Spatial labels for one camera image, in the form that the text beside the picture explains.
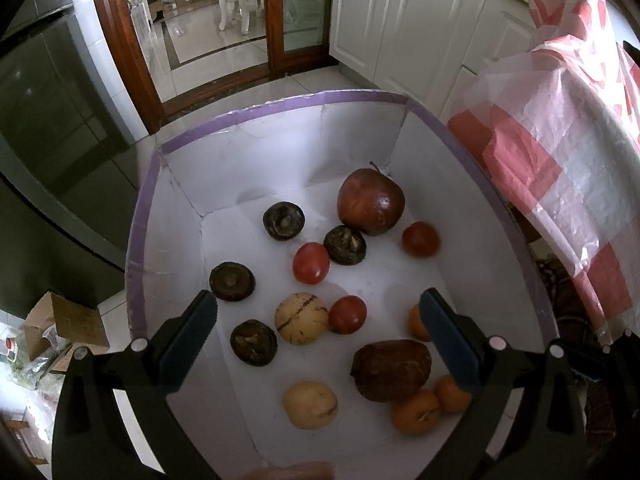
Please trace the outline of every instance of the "orange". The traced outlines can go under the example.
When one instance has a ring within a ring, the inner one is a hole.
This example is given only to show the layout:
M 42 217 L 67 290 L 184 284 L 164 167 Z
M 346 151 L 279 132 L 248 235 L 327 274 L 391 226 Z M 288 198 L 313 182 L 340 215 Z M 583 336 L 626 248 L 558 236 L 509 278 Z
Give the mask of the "orange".
M 471 394 L 461 390 L 450 375 L 445 375 L 436 383 L 435 394 L 445 412 L 464 412 L 471 403 Z
M 438 397 L 429 390 L 420 390 L 391 405 L 391 423 L 400 433 L 408 435 L 430 430 L 435 426 L 439 415 Z
M 427 332 L 427 329 L 420 321 L 420 311 L 418 310 L 417 305 L 414 305 L 414 307 L 409 311 L 407 327 L 409 329 L 409 334 L 411 334 L 412 337 L 415 337 L 416 339 L 427 343 L 431 341 L 429 332 Z

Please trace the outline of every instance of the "white cabinet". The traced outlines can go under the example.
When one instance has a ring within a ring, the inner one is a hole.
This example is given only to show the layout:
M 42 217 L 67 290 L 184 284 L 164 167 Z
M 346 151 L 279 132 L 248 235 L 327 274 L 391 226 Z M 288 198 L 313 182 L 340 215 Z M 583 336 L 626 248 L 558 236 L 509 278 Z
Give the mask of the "white cabinet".
M 388 0 L 334 0 L 329 53 L 373 81 Z
M 439 116 L 484 0 L 390 0 L 374 83 Z
M 522 0 L 485 0 L 463 64 L 479 73 L 501 57 L 526 52 L 535 28 Z
M 469 80 L 534 30 L 523 0 L 334 0 L 329 53 L 446 122 Z
M 442 109 L 442 113 L 440 114 L 440 122 L 442 124 L 447 124 L 449 119 L 451 118 L 451 107 L 453 106 L 454 101 L 460 97 L 462 91 L 471 83 L 472 79 L 476 77 L 476 74 L 471 72 L 466 67 L 460 67 L 460 71 L 458 72 L 458 77 L 456 78 L 455 83 L 453 83 L 453 88 L 449 93 L 449 98 L 447 102 L 444 103 L 444 108 Z

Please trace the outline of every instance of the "tomato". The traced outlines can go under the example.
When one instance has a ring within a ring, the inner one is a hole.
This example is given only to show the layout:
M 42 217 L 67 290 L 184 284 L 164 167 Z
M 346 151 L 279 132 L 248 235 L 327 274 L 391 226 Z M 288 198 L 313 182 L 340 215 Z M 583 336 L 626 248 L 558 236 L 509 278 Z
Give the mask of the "tomato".
M 402 247 L 411 256 L 433 256 L 440 248 L 440 236 L 427 222 L 414 222 L 402 231 Z
M 367 319 L 367 305 L 357 296 L 345 296 L 329 311 L 329 326 L 338 334 L 353 334 Z
M 315 285 L 329 272 L 329 253 L 324 245 L 309 242 L 298 249 L 293 257 L 293 275 L 299 282 Z

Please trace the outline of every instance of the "white box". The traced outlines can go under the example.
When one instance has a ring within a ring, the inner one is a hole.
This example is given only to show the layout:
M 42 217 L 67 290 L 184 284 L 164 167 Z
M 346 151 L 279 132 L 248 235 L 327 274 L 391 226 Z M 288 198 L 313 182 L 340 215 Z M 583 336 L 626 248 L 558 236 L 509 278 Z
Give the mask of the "white box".
M 367 237 L 367 257 L 354 267 L 332 264 L 324 282 L 296 282 L 291 260 L 307 241 L 322 242 L 340 222 L 337 191 L 351 171 L 373 161 L 402 187 L 407 207 L 387 234 Z M 305 212 L 303 231 L 276 242 L 262 226 L 272 203 Z M 442 239 L 434 258 L 400 247 L 415 220 Z M 411 99 L 388 92 L 321 92 L 219 116 L 160 146 L 152 157 L 132 224 L 127 304 L 134 336 L 152 336 L 179 316 L 222 261 L 247 265 L 255 292 L 241 303 L 218 302 L 218 322 L 182 389 L 168 403 L 185 432 L 222 478 L 264 463 L 329 460 L 339 479 L 411 480 L 457 423 L 443 416 L 418 438 L 399 435 L 388 405 L 361 397 L 350 377 L 353 353 L 378 340 L 403 338 L 406 315 L 422 291 L 436 286 L 487 336 L 543 351 L 557 336 L 536 268 L 499 193 L 455 138 Z M 265 368 L 238 360 L 228 338 L 255 318 L 273 328 L 277 304 L 313 292 L 327 305 L 345 294 L 367 303 L 367 322 L 350 336 L 323 335 L 305 347 L 278 340 Z M 427 387 L 446 368 L 429 344 Z M 317 380 L 338 397 L 338 416 L 319 431 L 289 424 L 280 397 L 293 383 Z

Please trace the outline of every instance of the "purple rim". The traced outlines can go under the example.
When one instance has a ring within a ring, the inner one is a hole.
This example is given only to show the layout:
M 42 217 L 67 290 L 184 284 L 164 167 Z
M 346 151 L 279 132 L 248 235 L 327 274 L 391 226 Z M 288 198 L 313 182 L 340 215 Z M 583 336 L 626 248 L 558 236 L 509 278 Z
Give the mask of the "purple rim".
M 557 338 L 558 329 L 556 327 L 556 320 L 548 296 L 546 295 L 546 290 L 540 280 L 538 270 L 531 260 L 524 236 L 518 229 L 500 193 L 491 182 L 489 176 L 480 168 L 473 156 L 460 144 L 456 137 L 447 130 L 444 124 L 410 97 L 377 90 L 328 90 L 317 94 L 290 97 L 215 117 L 200 126 L 190 128 L 173 139 L 168 140 L 159 147 L 159 150 L 162 154 L 169 154 L 195 140 L 223 130 L 224 128 L 287 110 L 323 104 L 353 102 L 404 104 L 407 111 L 413 112 L 420 118 L 422 122 L 438 136 L 449 151 L 451 151 L 479 187 L 506 232 L 511 248 L 516 254 L 516 258 L 520 264 L 520 269 L 522 270 L 527 291 L 536 311 L 540 332 L 542 333 L 545 345 Z M 126 291 L 129 327 L 132 337 L 146 337 L 145 298 L 142 277 L 144 272 L 146 228 L 159 172 L 160 154 L 156 151 L 151 158 L 149 169 L 142 186 L 140 186 L 138 201 L 129 233 L 129 248 L 126 262 Z

